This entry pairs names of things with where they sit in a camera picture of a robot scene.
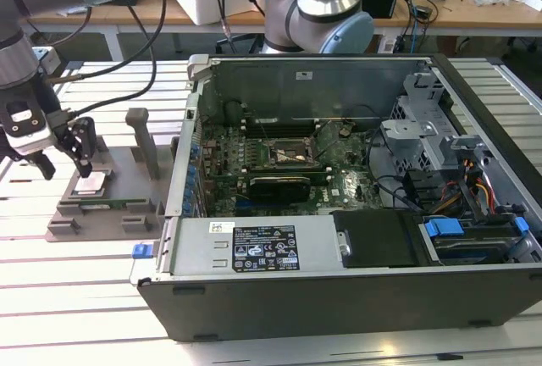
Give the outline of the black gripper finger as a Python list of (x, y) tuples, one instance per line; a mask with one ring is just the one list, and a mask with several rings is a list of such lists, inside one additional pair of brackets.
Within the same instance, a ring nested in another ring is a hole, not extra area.
[(51, 180), (56, 172), (56, 169), (43, 151), (34, 152), (30, 155), (30, 162), (35, 165), (41, 172), (45, 180)]
[(75, 164), (81, 178), (88, 178), (92, 172), (91, 159), (96, 151), (96, 127), (90, 117), (76, 119), (72, 124), (57, 128), (59, 150)]

